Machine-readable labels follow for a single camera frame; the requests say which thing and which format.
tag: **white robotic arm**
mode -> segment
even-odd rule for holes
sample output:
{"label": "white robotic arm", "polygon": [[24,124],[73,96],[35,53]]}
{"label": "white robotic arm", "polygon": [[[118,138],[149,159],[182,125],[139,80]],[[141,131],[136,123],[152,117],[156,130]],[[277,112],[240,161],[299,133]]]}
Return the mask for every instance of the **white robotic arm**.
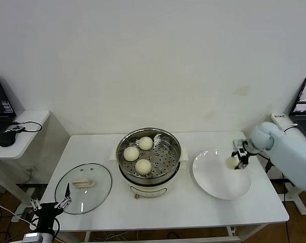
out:
{"label": "white robotic arm", "polygon": [[240,160],[237,169],[248,164],[249,155],[263,151],[276,166],[298,188],[306,191],[306,143],[286,136],[275,124],[264,122],[256,126],[249,140],[235,140],[234,154]]}

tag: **floor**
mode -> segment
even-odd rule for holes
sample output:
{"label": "floor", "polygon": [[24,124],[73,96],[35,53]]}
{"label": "floor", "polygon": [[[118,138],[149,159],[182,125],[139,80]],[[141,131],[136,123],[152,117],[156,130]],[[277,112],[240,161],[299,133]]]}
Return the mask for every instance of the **floor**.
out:
{"label": "floor", "polygon": [[[275,183],[274,187],[278,193],[282,193],[282,184]],[[44,193],[45,188],[38,188],[35,192],[34,197],[41,198],[41,195]],[[301,194],[301,198],[306,205],[306,193]],[[12,196],[10,193],[6,192],[5,194],[0,194],[0,204],[11,211],[14,211],[19,205],[19,201]],[[287,211],[290,215],[290,220],[288,222],[289,236],[291,243],[306,243],[306,216],[299,214],[295,205],[291,202],[286,203]],[[25,214],[23,217],[30,221],[33,216],[33,212],[30,211],[30,214]],[[2,210],[3,216],[10,216],[9,212]],[[6,239],[13,237],[16,234],[19,234],[13,237],[11,240],[6,242],[21,240],[23,238],[24,231],[29,230],[28,225],[25,222],[19,223],[10,223],[10,217],[2,217],[0,221],[0,243],[4,242]],[[93,232],[91,234],[91,241],[104,241],[107,236],[114,234],[122,234],[119,236],[120,240],[136,240],[137,231],[129,232]],[[84,240],[85,232],[76,232],[76,237],[80,241]],[[227,231],[225,228],[200,228],[200,229],[175,229],[175,230],[141,230],[138,231],[138,238],[140,240],[149,240],[149,239],[176,239],[181,238],[193,238],[193,237],[213,237],[213,236],[226,236]],[[108,239],[107,241],[118,241],[117,237]],[[268,225],[266,228],[249,238],[245,243],[287,243],[286,227],[284,223]]]}

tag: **white side table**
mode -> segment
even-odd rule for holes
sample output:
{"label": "white side table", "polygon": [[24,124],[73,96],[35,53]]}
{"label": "white side table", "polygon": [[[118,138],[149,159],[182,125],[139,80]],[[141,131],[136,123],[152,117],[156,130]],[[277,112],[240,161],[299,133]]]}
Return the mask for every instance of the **white side table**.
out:
{"label": "white side table", "polygon": [[[15,118],[15,120],[18,122],[33,121],[41,125],[44,124],[44,122],[50,115],[48,110],[25,110],[18,111],[16,113],[17,117]],[[39,126],[37,124],[24,124],[23,126],[30,131],[39,129]],[[10,160],[20,158],[24,154],[36,134],[37,133],[22,132],[17,135],[16,142],[13,145],[9,147],[0,146],[0,163],[2,159]],[[22,202],[18,206],[15,212],[16,214],[22,214],[26,208],[31,207],[31,195],[35,191],[35,188],[29,188],[27,192],[24,192],[6,175],[4,171],[1,171],[0,169],[0,191],[3,192],[4,189],[8,190],[12,195],[14,195]],[[19,222],[19,218],[13,217],[12,222]]]}
{"label": "white side table", "polygon": [[[287,129],[290,125],[294,124],[294,122],[285,114],[272,114],[271,119],[282,130]],[[301,142],[306,143],[306,137],[298,128],[289,129],[286,134],[289,137],[300,139]],[[287,189],[286,201],[293,201],[299,213],[306,215],[306,207],[299,197],[299,194],[301,194],[303,190],[293,186],[289,182],[285,183],[285,186]],[[281,201],[284,201],[284,196],[284,194],[279,194]]]}
{"label": "white side table", "polygon": [[[287,211],[256,157],[251,158],[247,168],[252,177],[251,189],[237,200],[221,200],[209,195],[192,177],[190,166],[200,152],[211,148],[223,148],[228,150],[230,156],[233,140],[245,138],[242,132],[173,133],[173,135],[181,146],[187,149],[189,158],[187,169],[179,170],[175,178],[177,182],[167,194],[139,199],[134,198],[134,193],[127,187],[116,164],[109,159],[111,150],[118,145],[124,135],[71,136],[41,203],[55,201],[55,188],[62,176],[84,163],[105,166],[111,173],[112,188],[107,199],[91,212],[81,215],[67,213],[59,215],[57,217],[60,221],[59,238],[64,242],[73,242],[71,235],[68,234],[71,231],[226,227],[228,236],[225,237],[177,239],[176,242],[241,242],[267,224],[285,222],[289,219]],[[232,226],[239,225],[247,227],[240,232],[240,235],[235,236]],[[89,235],[88,232],[85,241],[89,239]]]}

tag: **white plate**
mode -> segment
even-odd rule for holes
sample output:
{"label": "white plate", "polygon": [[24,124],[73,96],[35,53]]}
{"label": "white plate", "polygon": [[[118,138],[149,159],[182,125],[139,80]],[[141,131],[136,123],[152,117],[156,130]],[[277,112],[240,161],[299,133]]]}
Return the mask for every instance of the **white plate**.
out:
{"label": "white plate", "polygon": [[231,170],[226,166],[225,160],[230,155],[230,149],[209,149],[200,153],[193,163],[193,174],[200,187],[225,200],[244,196],[252,185],[249,167]]}

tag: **computer mouse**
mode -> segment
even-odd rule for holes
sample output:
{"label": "computer mouse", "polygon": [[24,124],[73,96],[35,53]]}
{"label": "computer mouse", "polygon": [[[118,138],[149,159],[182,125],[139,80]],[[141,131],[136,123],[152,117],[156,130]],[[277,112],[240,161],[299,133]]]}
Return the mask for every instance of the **computer mouse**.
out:
{"label": "computer mouse", "polygon": [[16,142],[16,131],[7,131],[0,135],[0,146],[8,147]]}

